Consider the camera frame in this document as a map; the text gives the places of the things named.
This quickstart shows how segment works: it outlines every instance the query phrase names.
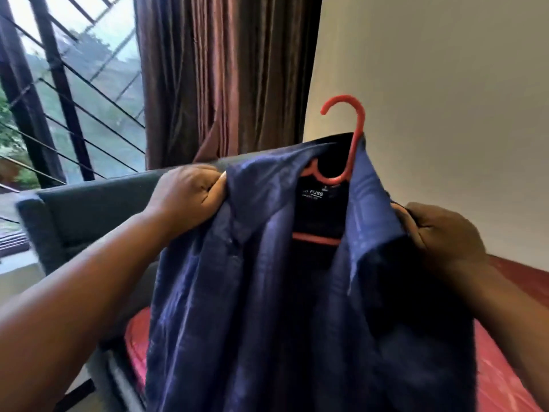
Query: person's left arm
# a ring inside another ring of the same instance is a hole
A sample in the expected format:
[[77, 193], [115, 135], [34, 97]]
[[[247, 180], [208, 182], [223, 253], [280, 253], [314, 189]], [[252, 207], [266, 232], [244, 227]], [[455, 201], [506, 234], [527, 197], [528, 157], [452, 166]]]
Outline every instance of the person's left arm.
[[208, 165], [164, 174], [147, 208], [0, 309], [0, 405], [51, 410], [113, 323], [147, 266], [211, 217], [225, 176]]

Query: window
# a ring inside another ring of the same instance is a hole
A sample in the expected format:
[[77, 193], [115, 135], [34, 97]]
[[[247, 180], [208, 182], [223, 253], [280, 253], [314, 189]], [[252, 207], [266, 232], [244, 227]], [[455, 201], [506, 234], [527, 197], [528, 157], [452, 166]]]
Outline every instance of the window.
[[0, 256], [22, 236], [17, 191], [143, 171], [146, 143], [133, 0], [8, 4], [0, 17], [11, 63], [0, 92]]

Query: red mattress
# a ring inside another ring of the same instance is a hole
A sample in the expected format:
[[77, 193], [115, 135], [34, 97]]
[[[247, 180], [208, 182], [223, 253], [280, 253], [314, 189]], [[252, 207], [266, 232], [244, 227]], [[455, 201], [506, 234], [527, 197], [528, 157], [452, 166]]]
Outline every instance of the red mattress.
[[[549, 274], [519, 263], [492, 257], [499, 270], [549, 307]], [[141, 388], [147, 374], [150, 308], [134, 316], [126, 328], [126, 347]], [[475, 321], [478, 369], [478, 410], [480, 412], [541, 412], [532, 396], [522, 386], [496, 343], [488, 332]]]

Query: brown curtain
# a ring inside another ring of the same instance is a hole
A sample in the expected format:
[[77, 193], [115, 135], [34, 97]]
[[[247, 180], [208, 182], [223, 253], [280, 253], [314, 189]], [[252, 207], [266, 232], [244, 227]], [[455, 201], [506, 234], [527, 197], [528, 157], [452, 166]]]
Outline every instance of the brown curtain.
[[148, 168], [301, 142], [322, 0], [136, 0]]

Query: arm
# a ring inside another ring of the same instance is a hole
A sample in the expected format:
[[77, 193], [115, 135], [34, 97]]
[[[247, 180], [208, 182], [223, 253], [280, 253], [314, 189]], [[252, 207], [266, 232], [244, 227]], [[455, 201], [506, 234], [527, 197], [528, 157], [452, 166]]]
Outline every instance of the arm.
[[147, 208], [0, 309], [0, 404], [51, 410], [170, 240], [212, 216], [224, 180], [212, 166], [164, 174]]
[[477, 229], [431, 205], [408, 204], [429, 269], [460, 295], [539, 406], [549, 411], [549, 309], [490, 265]]

